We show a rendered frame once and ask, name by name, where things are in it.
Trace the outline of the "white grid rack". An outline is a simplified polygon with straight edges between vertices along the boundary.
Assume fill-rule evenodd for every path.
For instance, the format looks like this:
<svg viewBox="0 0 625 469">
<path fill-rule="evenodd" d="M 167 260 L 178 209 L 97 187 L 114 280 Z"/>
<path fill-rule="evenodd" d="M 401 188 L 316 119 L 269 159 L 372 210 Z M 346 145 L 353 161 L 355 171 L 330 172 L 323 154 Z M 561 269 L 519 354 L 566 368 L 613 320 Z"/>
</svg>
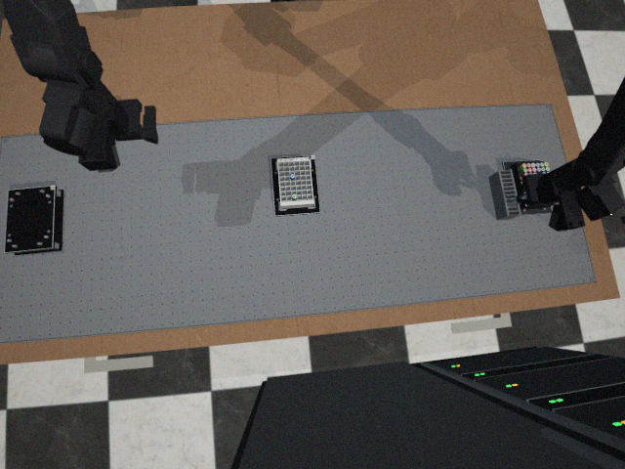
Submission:
<svg viewBox="0 0 625 469">
<path fill-rule="evenodd" d="M 277 168 L 281 209 L 313 207 L 313 181 L 310 158 L 280 158 L 277 160 Z M 290 181 L 291 174 L 295 174 L 295 181 Z M 292 201 L 292 194 L 297 195 L 297 201 Z"/>
</svg>

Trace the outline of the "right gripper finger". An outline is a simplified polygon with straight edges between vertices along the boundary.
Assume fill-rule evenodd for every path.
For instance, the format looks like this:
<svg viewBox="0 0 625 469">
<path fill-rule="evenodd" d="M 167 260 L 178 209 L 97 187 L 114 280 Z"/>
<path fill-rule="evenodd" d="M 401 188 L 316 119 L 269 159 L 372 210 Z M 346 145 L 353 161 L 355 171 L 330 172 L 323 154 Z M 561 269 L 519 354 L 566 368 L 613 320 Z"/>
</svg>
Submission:
<svg viewBox="0 0 625 469">
<path fill-rule="evenodd" d="M 155 137 L 156 137 L 156 142 L 155 142 L 155 137 L 153 139 L 146 139 L 145 141 L 154 143 L 154 144 L 158 144 L 158 135 L 157 135 L 157 131 L 156 131 L 156 107 L 155 106 L 146 106 L 145 107 L 145 114 L 154 114 L 155 116 Z"/>
</svg>

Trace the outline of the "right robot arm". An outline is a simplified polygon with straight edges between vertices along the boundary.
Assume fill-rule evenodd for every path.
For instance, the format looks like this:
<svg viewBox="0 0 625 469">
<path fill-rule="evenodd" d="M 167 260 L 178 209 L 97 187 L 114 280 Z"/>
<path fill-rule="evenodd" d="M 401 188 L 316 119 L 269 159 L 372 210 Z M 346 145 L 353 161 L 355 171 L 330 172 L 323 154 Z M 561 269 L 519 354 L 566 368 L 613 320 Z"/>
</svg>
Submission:
<svg viewBox="0 0 625 469">
<path fill-rule="evenodd" d="M 43 142 L 79 156 L 78 163 L 90 171 L 112 172 L 121 165 L 114 136 L 128 135 L 129 116 L 115 100 L 108 112 L 94 115 L 108 106 L 111 95 L 101 81 L 102 62 L 92 51 L 73 4 L 70 0 L 3 3 L 23 69 L 47 83 L 39 127 Z"/>
</svg>

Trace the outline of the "black rack of coloured-cap vials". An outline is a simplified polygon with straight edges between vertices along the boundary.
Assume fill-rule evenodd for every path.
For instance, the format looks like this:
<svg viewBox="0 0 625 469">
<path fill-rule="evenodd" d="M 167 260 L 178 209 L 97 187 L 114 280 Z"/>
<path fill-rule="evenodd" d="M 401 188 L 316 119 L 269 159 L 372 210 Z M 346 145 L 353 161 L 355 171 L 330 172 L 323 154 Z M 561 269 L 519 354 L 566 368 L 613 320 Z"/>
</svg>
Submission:
<svg viewBox="0 0 625 469">
<path fill-rule="evenodd" d="M 537 162 L 538 162 L 538 163 L 540 163 L 540 162 L 543 162 L 543 163 L 544 163 L 544 161 L 537 161 Z M 530 164 L 531 164 L 531 163 L 537 163 L 537 162 L 517 162 L 517 163 L 513 164 L 512 166 L 510 166 L 510 169 L 512 169 L 512 170 L 513 170 L 513 174 L 514 174 L 514 178 L 515 178 L 515 183 L 516 183 L 516 188 L 517 188 L 517 193 L 519 193 L 519 191 L 520 191 L 520 189 L 521 189 L 521 178 L 520 178 L 520 176 L 521 176 L 521 175 L 520 175 L 520 173 L 519 173 L 519 171 L 520 171 L 520 170 L 519 170 L 519 168 L 518 168 L 518 167 L 519 167 L 520 165 L 524 164 L 524 163 L 525 163 L 525 164 L 527 164 L 527 163 L 530 163 Z M 547 208 L 547 207 L 550 207 L 550 206 L 552 206 L 552 205 L 554 205 L 554 204 L 539 204 L 539 205 L 529 206 L 529 205 L 526 205 L 526 204 L 522 204 L 522 203 L 521 203 L 521 204 L 520 204 L 520 209 L 521 209 L 521 210 L 523 210 L 523 209 Z"/>
</svg>

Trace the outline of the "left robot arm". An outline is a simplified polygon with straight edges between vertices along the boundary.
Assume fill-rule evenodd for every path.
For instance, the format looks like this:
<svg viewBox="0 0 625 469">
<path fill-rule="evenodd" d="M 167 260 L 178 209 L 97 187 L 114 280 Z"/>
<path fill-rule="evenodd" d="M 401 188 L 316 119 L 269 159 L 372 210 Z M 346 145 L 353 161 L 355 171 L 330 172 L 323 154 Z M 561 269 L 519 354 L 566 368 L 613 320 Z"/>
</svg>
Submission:
<svg viewBox="0 0 625 469">
<path fill-rule="evenodd" d="M 586 148 L 556 171 L 558 185 L 572 192 L 561 191 L 554 181 L 536 188 L 540 203 L 559 200 L 554 204 L 549 227 L 558 232 L 584 227 L 581 208 L 590 221 L 596 221 L 624 206 L 611 177 L 624 167 L 625 77 Z"/>
</svg>

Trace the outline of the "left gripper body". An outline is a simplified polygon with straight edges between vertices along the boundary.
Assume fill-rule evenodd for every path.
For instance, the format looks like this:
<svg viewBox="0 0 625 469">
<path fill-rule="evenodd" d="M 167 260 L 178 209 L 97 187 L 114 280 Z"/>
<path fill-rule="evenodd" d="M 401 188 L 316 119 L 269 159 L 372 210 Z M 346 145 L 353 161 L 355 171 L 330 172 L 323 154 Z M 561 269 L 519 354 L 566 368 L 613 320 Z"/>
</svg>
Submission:
<svg viewBox="0 0 625 469">
<path fill-rule="evenodd" d="M 558 169 L 558 168 L 557 168 Z M 557 203 L 556 202 L 544 202 L 544 203 L 540 203 L 539 199 L 538 199 L 538 195 L 537 195 L 537 191 L 536 188 L 540 187 L 550 181 L 554 181 L 555 185 L 557 186 L 558 189 L 560 189 L 563 192 L 570 192 L 570 191 L 566 191 L 564 189 L 562 189 L 557 181 L 556 181 L 556 171 L 557 169 L 549 172 L 549 173 L 542 173 L 542 174 L 527 174 L 525 176 L 522 177 L 523 179 L 523 183 L 526 184 L 527 187 L 527 191 L 528 191 L 528 195 L 527 197 L 527 201 L 531 204 L 531 205 L 536 205 L 536 204 L 551 204 L 551 203 Z M 531 203 L 532 202 L 532 203 Z"/>
</svg>

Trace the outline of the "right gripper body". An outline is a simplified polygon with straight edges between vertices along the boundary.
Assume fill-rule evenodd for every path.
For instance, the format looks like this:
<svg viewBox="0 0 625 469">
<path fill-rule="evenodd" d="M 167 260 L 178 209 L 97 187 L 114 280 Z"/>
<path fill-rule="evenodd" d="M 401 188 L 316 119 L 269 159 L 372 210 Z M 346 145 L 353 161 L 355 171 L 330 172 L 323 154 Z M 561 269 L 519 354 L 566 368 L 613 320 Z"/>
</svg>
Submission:
<svg viewBox="0 0 625 469">
<path fill-rule="evenodd" d="M 108 106 L 98 114 L 94 114 L 96 117 L 108 112 L 112 105 L 112 101 L 116 100 L 111 93 L 110 95 L 111 98 Z M 155 116 L 154 114 L 144 114 L 142 128 L 142 125 L 140 124 L 142 104 L 138 99 L 116 100 L 116 102 L 129 116 L 129 131 L 128 135 L 114 136 L 115 141 L 146 140 L 153 139 L 155 137 Z"/>
</svg>

